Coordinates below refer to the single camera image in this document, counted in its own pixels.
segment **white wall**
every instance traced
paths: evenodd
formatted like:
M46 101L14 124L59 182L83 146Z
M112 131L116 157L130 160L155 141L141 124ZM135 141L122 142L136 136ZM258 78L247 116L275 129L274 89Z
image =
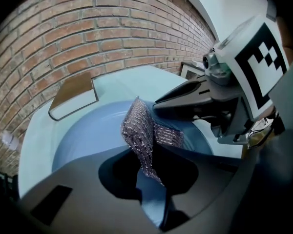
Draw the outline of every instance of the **white wall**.
M239 24L258 14L266 15L267 0L189 0L201 13L218 41Z

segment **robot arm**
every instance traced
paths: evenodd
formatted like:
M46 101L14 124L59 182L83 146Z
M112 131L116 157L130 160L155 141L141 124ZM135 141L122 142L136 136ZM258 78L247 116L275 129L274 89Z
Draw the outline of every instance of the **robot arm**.
M155 113L181 120L204 119L224 144L245 144L245 134L272 107L268 93L289 68L270 21L253 17L215 52L203 57L205 75L156 101Z

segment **metallic fabric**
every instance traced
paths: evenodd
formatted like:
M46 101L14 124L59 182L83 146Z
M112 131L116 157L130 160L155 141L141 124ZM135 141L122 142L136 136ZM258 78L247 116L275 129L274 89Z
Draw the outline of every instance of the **metallic fabric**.
M158 182L161 179L152 168L154 140L159 144L181 147L183 133L157 124L147 106L137 97L121 125L122 136L137 155L144 174Z

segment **silver sparkly cloth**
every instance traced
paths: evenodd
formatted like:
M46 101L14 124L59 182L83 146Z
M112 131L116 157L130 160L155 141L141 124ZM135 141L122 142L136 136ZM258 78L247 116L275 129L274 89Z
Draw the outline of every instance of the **silver sparkly cloth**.
M126 143L139 158L144 174L162 183L152 168L154 138L159 144L181 147L183 132L155 123L147 106L139 97L134 100L125 116L121 131Z

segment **brick wall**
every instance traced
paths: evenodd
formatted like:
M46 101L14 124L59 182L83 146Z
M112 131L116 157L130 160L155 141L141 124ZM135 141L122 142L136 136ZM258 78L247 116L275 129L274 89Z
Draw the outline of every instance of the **brick wall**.
M214 41L185 0L27 0L0 26L0 133L22 141L67 77L144 64L179 74ZM18 162L0 141L0 171L14 175Z

